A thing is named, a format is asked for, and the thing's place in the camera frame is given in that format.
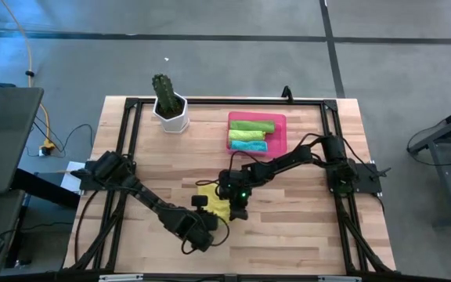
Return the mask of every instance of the yellow cloth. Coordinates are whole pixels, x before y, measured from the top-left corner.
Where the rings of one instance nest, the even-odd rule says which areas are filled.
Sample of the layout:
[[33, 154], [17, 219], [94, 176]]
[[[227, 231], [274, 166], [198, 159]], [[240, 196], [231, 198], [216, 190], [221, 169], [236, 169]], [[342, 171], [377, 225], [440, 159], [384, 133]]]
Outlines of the yellow cloth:
[[213, 212], [214, 214], [220, 216], [225, 222], [229, 222], [229, 216], [231, 214], [231, 209], [229, 208], [228, 200], [220, 200], [215, 194], [215, 187], [217, 184], [212, 183], [204, 186], [197, 187], [198, 195], [205, 195], [208, 197], [208, 204], [204, 206], [204, 209], [208, 212]]

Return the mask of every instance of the pink tray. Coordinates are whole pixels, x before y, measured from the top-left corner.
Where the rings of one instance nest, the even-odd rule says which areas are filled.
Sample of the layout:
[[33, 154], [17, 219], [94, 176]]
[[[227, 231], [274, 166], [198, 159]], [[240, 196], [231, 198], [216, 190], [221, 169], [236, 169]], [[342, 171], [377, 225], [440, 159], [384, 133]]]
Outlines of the pink tray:
[[[267, 152], [248, 151], [248, 153], [258, 156], [279, 157], [287, 152], [287, 117], [283, 114], [263, 114], [248, 112], [229, 112], [227, 121], [227, 136], [231, 121], [274, 121], [274, 133], [266, 133]], [[229, 137], [225, 138], [225, 146], [230, 154], [237, 150], [231, 150], [229, 146]]]

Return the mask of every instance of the cactus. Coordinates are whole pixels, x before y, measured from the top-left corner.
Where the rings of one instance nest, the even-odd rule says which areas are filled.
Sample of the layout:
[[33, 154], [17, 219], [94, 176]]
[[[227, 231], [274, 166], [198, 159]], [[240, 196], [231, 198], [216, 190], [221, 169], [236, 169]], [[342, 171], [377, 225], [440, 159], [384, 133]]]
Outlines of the cactus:
[[154, 75], [153, 88], [162, 114], [176, 116], [182, 113], [179, 98], [173, 93], [173, 86], [168, 76], [164, 74]]

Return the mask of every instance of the green towel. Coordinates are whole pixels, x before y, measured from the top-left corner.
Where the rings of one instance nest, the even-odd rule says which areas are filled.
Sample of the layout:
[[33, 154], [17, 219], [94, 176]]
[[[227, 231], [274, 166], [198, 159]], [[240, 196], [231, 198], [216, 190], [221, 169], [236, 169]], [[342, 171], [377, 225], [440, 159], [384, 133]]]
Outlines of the green towel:
[[242, 130], [229, 130], [229, 144], [233, 140], [238, 141], [264, 141], [265, 132], [261, 131], [242, 131]]
[[231, 121], [229, 129], [273, 133], [274, 128], [274, 121]]

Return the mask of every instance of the yellow cable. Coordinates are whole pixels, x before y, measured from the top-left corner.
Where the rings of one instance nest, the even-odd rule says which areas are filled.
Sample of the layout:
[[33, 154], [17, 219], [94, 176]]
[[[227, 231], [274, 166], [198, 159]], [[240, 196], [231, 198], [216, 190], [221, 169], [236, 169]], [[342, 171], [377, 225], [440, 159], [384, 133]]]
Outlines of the yellow cable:
[[[23, 39], [25, 40], [25, 46], [27, 48], [27, 57], [29, 58], [29, 71], [32, 71], [32, 52], [31, 52], [31, 44], [29, 43], [29, 39], [27, 38], [25, 34], [25, 30], [20, 25], [19, 21], [16, 19], [15, 15], [13, 15], [12, 10], [8, 7], [8, 4], [6, 4], [5, 0], [1, 0], [1, 3], [6, 7], [8, 10], [9, 15], [13, 18], [13, 21], [19, 28], [20, 33], [22, 34]], [[30, 75], [27, 76], [27, 85], [32, 87], [32, 77]], [[44, 147], [50, 148], [51, 150], [55, 147], [53, 143], [50, 142], [50, 123], [49, 123], [49, 117], [48, 117], [48, 111], [46, 110], [43, 103], [39, 103], [39, 107], [43, 110], [43, 113], [45, 114], [45, 122], [46, 122], [46, 138], [44, 142]]]

